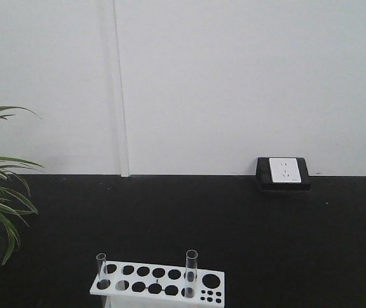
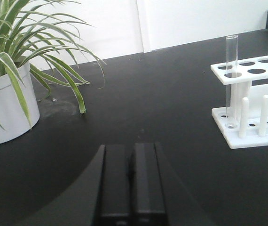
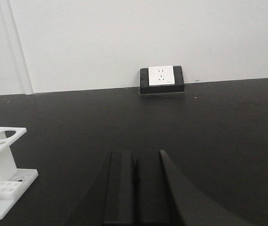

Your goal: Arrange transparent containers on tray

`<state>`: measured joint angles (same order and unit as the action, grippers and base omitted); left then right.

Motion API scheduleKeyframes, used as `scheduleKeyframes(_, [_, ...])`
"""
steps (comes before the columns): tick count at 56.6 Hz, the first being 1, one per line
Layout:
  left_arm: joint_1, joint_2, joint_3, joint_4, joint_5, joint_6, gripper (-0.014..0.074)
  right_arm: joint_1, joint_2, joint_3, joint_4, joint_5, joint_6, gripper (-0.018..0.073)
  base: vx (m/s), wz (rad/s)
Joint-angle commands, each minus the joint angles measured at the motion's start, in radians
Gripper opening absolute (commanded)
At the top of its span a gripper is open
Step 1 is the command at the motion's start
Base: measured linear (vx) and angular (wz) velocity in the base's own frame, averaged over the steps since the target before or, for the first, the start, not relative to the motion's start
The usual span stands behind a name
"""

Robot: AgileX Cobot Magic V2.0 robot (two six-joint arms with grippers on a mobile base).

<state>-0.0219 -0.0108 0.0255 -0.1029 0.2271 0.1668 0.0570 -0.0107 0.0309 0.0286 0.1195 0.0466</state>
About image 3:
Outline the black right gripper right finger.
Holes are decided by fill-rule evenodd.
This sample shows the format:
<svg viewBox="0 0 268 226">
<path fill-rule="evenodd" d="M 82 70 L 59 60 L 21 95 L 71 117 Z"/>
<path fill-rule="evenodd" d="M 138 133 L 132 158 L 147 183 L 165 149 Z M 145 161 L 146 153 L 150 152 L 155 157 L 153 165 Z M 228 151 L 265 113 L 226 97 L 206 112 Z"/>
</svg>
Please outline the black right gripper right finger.
<svg viewBox="0 0 268 226">
<path fill-rule="evenodd" d="M 138 225 L 250 226 L 205 195 L 164 150 L 138 157 Z"/>
</svg>

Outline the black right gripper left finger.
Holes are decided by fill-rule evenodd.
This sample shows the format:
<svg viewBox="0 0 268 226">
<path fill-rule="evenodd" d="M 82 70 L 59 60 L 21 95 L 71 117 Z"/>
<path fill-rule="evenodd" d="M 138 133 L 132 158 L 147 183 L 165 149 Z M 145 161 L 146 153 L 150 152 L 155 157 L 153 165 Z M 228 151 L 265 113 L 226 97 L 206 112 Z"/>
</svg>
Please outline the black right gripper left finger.
<svg viewBox="0 0 268 226">
<path fill-rule="evenodd" d="M 65 226 L 133 226 L 134 161 L 129 151 L 106 155 L 95 180 Z"/>
</svg>

